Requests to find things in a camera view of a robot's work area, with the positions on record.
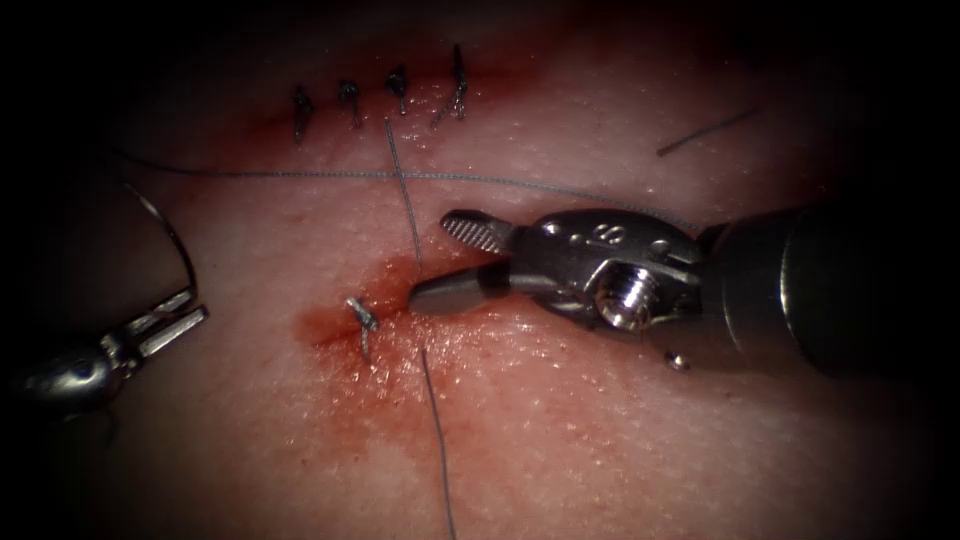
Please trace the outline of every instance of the blood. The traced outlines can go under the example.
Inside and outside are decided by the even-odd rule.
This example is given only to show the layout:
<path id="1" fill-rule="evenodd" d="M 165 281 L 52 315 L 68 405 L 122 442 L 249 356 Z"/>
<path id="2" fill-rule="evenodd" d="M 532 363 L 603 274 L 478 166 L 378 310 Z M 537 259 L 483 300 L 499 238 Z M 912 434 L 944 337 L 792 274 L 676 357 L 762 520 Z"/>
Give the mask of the blood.
<path id="1" fill-rule="evenodd" d="M 430 277 L 490 259 L 485 253 L 452 252 L 425 264 L 420 275 Z M 364 459 L 376 438 L 430 464 L 435 436 L 427 431 L 431 417 L 419 351 L 449 346 L 450 326 L 479 325 L 486 310 L 442 318 L 410 313 L 407 297 L 418 280 L 412 257 L 388 258 L 369 274 L 373 277 L 360 291 L 344 291 L 332 303 L 308 308 L 293 323 L 293 339 L 302 346 L 304 363 L 321 385 L 312 427 L 326 440 L 337 441 L 326 449 L 328 459 Z M 360 347 L 360 323 L 344 303 L 348 296 L 361 297 L 379 321 L 379 330 L 369 335 L 369 365 Z M 431 365 L 438 393 L 449 389 L 455 370 L 449 361 Z"/>

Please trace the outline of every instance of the pink skin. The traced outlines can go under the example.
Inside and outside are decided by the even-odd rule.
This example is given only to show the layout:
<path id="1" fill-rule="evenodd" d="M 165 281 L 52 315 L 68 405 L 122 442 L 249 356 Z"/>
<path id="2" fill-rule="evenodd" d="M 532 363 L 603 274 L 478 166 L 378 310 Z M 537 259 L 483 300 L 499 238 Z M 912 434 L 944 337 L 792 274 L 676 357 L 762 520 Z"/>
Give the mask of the pink skin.
<path id="1" fill-rule="evenodd" d="M 392 171 L 389 118 L 405 171 L 560 185 L 700 227 L 816 200 L 847 172 L 863 104 L 833 65 L 787 54 L 794 38 L 764 35 L 776 61 L 753 69 L 710 17 L 552 9 L 429 22 L 408 12 L 400 39 L 387 39 L 396 32 L 385 14 L 254 18 L 158 77 L 107 136 L 188 168 Z M 466 119 L 451 114 L 432 130 L 453 91 L 455 42 Z M 383 89 L 400 62 L 410 76 L 403 117 Z M 336 104 L 344 77 L 363 92 L 360 129 Z M 298 83 L 316 108 L 300 146 Z M 760 114 L 655 155 L 753 105 Z M 524 298 L 413 316 L 396 179 L 211 178 L 111 163 L 178 228 L 212 316 L 127 384 L 109 450 L 101 417 L 62 435 L 81 449 L 62 458 L 71 493 L 103 533 L 445 537 L 421 347 L 461 538 L 869 536 L 909 509 L 924 459 L 909 393 L 813 375 L 678 375 L 660 351 L 606 341 Z M 461 181 L 408 186 L 421 277 L 489 260 L 444 235 L 437 222 L 450 209 L 529 223 L 597 206 Z M 50 298 L 97 305 L 50 310 L 61 324 L 114 320 L 182 283 L 154 224 L 103 203 L 121 196 L 97 192 L 103 220 L 89 227 L 100 229 L 73 230 L 86 253 L 123 253 L 125 269 L 145 273 L 51 278 Z M 102 268 L 65 251 L 56 256 Z M 99 293 L 118 286 L 125 294 L 105 305 Z M 343 303 L 354 295 L 381 316 L 372 366 Z"/>

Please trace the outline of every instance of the metal screw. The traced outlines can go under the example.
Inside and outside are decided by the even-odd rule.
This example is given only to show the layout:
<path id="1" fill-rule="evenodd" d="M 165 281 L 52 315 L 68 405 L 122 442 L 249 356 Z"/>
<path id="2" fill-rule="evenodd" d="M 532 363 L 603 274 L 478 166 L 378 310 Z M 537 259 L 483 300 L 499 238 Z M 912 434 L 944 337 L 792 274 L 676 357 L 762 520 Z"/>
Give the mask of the metal screw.
<path id="1" fill-rule="evenodd" d="M 666 360 L 667 366 L 674 371 L 683 373 L 684 371 L 690 369 L 689 362 L 687 362 L 687 359 L 680 354 L 667 351 L 664 353 L 663 358 Z"/>
<path id="2" fill-rule="evenodd" d="M 645 268 L 615 264 L 601 278 L 596 304 L 611 326 L 639 332 L 650 322 L 650 309 L 657 301 L 657 281 Z"/>
<path id="3" fill-rule="evenodd" d="M 543 232 L 547 233 L 547 236 L 556 236 L 560 234 L 560 224 L 557 223 L 556 221 L 544 223 Z"/>

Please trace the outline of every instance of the engraved number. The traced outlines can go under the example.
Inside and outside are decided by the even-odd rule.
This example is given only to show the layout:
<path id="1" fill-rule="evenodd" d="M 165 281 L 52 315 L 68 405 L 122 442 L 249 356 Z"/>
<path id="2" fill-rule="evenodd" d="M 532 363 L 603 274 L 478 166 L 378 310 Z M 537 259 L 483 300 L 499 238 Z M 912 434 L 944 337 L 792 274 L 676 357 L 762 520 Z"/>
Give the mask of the engraved number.
<path id="1" fill-rule="evenodd" d="M 593 238 L 587 240 L 587 243 L 592 246 L 613 248 L 626 237 L 627 229 L 625 227 L 601 223 L 593 228 Z"/>

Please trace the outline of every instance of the skin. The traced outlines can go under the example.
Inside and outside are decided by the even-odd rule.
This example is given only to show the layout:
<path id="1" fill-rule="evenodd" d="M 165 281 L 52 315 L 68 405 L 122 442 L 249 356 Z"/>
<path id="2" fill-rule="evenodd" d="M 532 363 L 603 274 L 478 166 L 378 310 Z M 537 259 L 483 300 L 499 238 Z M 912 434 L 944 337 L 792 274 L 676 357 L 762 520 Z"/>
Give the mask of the skin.
<path id="1" fill-rule="evenodd" d="M 867 64 L 790 21 L 738 6 L 236 16 L 195 39 L 186 27 L 169 56 L 148 57 L 156 67 L 129 76 L 139 90 L 111 101 L 95 133 L 186 168 L 392 172 L 389 118 L 405 171 L 564 186 L 702 228 L 862 188 L 847 179 L 872 168 Z M 466 118 L 431 129 L 453 92 L 455 42 Z M 403 117 L 383 90 L 401 62 Z M 336 103 L 341 78 L 360 85 L 360 129 Z M 297 84 L 315 107 L 300 145 Z M 405 309 L 417 279 L 491 260 L 445 235 L 446 211 L 530 223 L 595 202 L 408 179 L 418 272 L 395 178 L 171 175 L 103 155 L 84 146 L 63 160 L 69 181 L 26 199 L 56 209 L 25 257 L 30 331 L 93 332 L 184 285 L 169 242 L 105 170 L 175 225 L 212 315 L 127 383 L 108 445 L 104 415 L 32 433 L 24 448 L 69 501 L 67 528 L 445 537 L 421 348 L 461 538 L 875 537 L 912 526 L 926 500 L 935 439 L 911 385 L 679 375 L 655 347 L 605 340 L 524 298 L 442 318 Z M 380 317 L 371 365 L 348 296 Z"/>

